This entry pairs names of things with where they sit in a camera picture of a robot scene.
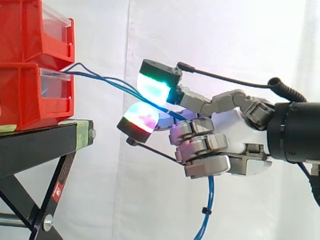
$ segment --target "red storage bin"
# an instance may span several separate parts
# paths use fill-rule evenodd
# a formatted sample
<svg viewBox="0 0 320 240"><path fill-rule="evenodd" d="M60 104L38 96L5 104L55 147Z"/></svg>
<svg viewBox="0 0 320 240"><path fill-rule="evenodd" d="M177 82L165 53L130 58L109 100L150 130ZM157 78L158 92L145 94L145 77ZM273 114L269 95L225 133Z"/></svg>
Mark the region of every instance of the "red storage bin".
<svg viewBox="0 0 320 240"><path fill-rule="evenodd" d="M75 62L74 21L41 0L0 0L0 63L61 70Z"/></svg>
<svg viewBox="0 0 320 240"><path fill-rule="evenodd" d="M74 115L74 78L35 63L0 63L0 108L2 128L57 125Z"/></svg>

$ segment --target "black metal stand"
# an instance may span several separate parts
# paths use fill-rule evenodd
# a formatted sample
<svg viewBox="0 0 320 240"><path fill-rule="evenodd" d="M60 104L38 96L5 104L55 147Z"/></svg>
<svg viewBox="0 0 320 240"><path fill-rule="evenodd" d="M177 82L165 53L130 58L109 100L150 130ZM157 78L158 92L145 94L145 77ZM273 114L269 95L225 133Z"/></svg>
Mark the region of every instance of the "black metal stand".
<svg viewBox="0 0 320 240"><path fill-rule="evenodd" d="M85 136L88 139L81 148L93 144L93 131L93 122L82 120L0 134L0 197L15 213L0 214L0 226L28 228L29 240L63 239L53 227L53 217L79 149L77 141ZM14 174L58 157L60 160L39 208Z"/></svg>

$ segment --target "warning label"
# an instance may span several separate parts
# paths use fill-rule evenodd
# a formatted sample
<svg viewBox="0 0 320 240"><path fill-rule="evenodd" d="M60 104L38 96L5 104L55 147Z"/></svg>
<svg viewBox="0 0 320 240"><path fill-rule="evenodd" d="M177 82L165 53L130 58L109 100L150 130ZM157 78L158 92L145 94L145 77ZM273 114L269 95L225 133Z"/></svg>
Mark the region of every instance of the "warning label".
<svg viewBox="0 0 320 240"><path fill-rule="evenodd" d="M57 182L52 193L52 198L56 203L59 202L63 189L64 186L60 182Z"/></svg>

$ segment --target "cable connector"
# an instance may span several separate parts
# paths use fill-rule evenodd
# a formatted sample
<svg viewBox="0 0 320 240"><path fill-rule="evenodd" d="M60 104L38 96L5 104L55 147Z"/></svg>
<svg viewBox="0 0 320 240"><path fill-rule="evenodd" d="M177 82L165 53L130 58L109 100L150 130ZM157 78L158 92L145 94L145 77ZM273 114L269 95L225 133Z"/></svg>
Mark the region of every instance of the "cable connector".
<svg viewBox="0 0 320 240"><path fill-rule="evenodd" d="M131 138L131 137L128 137L127 139L126 139L126 143L127 144L129 144L129 145L131 145L131 146L138 146L138 142L136 141L136 140L134 140L133 138Z"/></svg>
<svg viewBox="0 0 320 240"><path fill-rule="evenodd" d="M207 207L204 206L202 208L202 213L205 214L205 215L211 215L212 211L210 211Z"/></svg>
<svg viewBox="0 0 320 240"><path fill-rule="evenodd" d="M191 66L189 64L186 64L184 62L178 62L176 65L179 69L185 72L194 73L196 68L194 66Z"/></svg>

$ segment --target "white backdrop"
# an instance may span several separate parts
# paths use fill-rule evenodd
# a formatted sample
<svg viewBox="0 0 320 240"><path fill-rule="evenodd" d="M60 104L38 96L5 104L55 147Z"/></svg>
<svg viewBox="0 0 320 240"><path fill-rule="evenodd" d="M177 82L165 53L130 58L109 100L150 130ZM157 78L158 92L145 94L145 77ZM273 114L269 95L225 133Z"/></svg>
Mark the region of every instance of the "white backdrop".
<svg viewBox="0 0 320 240"><path fill-rule="evenodd" d="M142 59L178 61L254 83L278 76L309 100L320 63L318 0L46 0L76 23L76 58L100 74L136 84ZM282 101L268 90L184 74L182 84L209 98L243 89ZM94 145L79 151L55 215L66 240L188 240L199 230L207 179L125 144L116 129L135 99L102 82L76 78L77 118L93 119ZM168 134L148 145L169 155ZM56 161L18 175L40 203ZM293 165L275 161L250 177L215 178L205 240L318 240L320 210ZM0 228L0 239L24 240L24 229Z"/></svg>

